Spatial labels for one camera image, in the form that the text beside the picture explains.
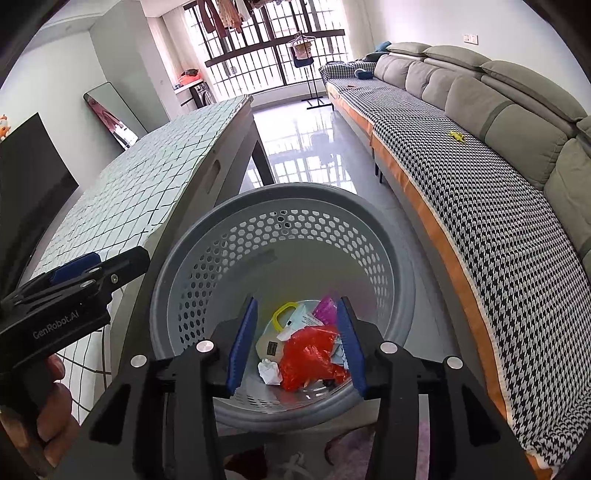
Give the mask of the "person's left hand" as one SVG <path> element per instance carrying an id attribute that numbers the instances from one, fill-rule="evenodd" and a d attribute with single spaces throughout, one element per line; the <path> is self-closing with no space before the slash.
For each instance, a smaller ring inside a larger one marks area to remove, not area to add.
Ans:
<path id="1" fill-rule="evenodd" d="M 65 377 L 62 360 L 57 355 L 52 355 L 47 359 L 47 365 L 54 381 L 53 388 L 33 431 L 27 429 L 11 413 L 1 413 L 1 423 L 8 437 L 27 464 L 35 470 L 47 465 L 55 468 L 71 447 L 80 428 L 71 415 L 70 390 L 61 383 Z M 34 433 L 45 443 L 41 449 L 44 461 L 40 460 L 38 453 L 33 452 Z"/>

